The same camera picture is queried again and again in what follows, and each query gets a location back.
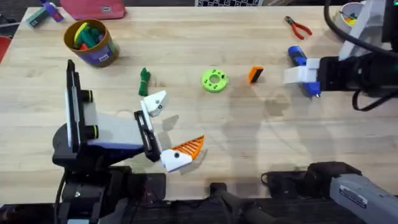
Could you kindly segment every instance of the green toy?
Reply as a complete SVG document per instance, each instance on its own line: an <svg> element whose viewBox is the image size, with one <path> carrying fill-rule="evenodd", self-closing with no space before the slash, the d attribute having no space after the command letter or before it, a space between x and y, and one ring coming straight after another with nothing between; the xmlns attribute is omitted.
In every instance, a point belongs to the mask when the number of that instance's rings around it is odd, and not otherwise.
<svg viewBox="0 0 398 224"><path fill-rule="evenodd" d="M226 88L228 77L221 70L211 69L202 75L201 84L205 90L211 93L219 93Z"/></svg>
<svg viewBox="0 0 398 224"><path fill-rule="evenodd" d="M146 68L143 68L141 71L141 83L139 85L138 94L140 96L147 96L148 95L148 82L150 79L150 73L147 71Z"/></svg>
<svg viewBox="0 0 398 224"><path fill-rule="evenodd" d="M76 49L79 49L82 44L86 44L86 46L90 49L98 44L99 35L100 31L98 29L90 28L90 25L85 22L76 32L75 43L73 46Z"/></svg>

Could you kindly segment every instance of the yellow container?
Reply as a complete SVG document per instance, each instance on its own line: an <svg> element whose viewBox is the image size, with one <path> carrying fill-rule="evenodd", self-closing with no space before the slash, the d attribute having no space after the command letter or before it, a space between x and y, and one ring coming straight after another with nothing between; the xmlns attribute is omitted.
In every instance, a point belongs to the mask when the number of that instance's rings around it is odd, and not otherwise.
<svg viewBox="0 0 398 224"><path fill-rule="evenodd" d="M90 27L98 29L104 34L104 38L96 46L87 50L77 50L73 48L75 43L74 38L76 31L83 23L89 23ZM115 46L112 41L111 34L105 27L105 25L96 19L83 19L72 24L65 35L63 36L65 45L73 51L77 56L83 59L85 62L96 67L107 67L119 56L119 49Z"/></svg>

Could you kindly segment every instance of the pink pouch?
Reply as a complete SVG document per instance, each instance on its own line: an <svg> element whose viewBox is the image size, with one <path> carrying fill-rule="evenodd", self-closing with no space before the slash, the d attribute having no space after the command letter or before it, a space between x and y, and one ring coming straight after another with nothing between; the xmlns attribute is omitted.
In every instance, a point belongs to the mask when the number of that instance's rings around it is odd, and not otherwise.
<svg viewBox="0 0 398 224"><path fill-rule="evenodd" d="M60 0L74 19L120 19L126 9L122 0Z"/></svg>

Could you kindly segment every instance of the wooden table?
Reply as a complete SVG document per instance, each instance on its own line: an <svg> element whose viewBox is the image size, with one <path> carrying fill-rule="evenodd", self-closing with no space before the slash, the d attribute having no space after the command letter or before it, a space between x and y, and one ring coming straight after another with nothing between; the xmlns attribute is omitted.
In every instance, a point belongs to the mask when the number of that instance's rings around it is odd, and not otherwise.
<svg viewBox="0 0 398 224"><path fill-rule="evenodd" d="M29 8L25 18L36 10ZM324 23L321 7L127 11L122 20L104 22L121 55L102 69L64 46L71 17L60 24L48 20L35 30L19 27L0 65L1 203L54 201L62 169L52 164L52 137L65 122L68 58L76 63L82 86L94 90L97 109L116 116L139 110L139 72L147 67L149 91L166 90L170 99L153 119L162 147L205 134L198 159L167 174L168 199L206 197L210 182L226 182L242 197L263 197L263 172L306 169L315 161L345 161L398 194L397 100L361 113L351 107L352 93L322 93L310 100L297 85L282 83L289 46L300 45L308 57L338 54L342 43ZM286 15L313 35L298 40L283 20ZM264 66L264 72L249 86L246 75L253 65ZM224 92L202 89L200 77L212 68L229 75ZM136 172L165 172L143 155L121 164Z"/></svg>

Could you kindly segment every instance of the orange block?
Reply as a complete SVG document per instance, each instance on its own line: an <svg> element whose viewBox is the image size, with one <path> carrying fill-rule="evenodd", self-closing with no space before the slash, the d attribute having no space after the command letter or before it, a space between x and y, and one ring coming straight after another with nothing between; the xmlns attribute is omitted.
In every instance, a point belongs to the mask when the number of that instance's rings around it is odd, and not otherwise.
<svg viewBox="0 0 398 224"><path fill-rule="evenodd" d="M249 84L253 84L257 82L259 79L262 71L264 71L264 68L261 66L254 66L251 68L250 73L248 74L248 82Z"/></svg>
<svg viewBox="0 0 398 224"><path fill-rule="evenodd" d="M187 154L192 157L192 160L194 160L199 154L204 141L205 136L202 135L199 138L192 139L191 141L187 141L171 149Z"/></svg>

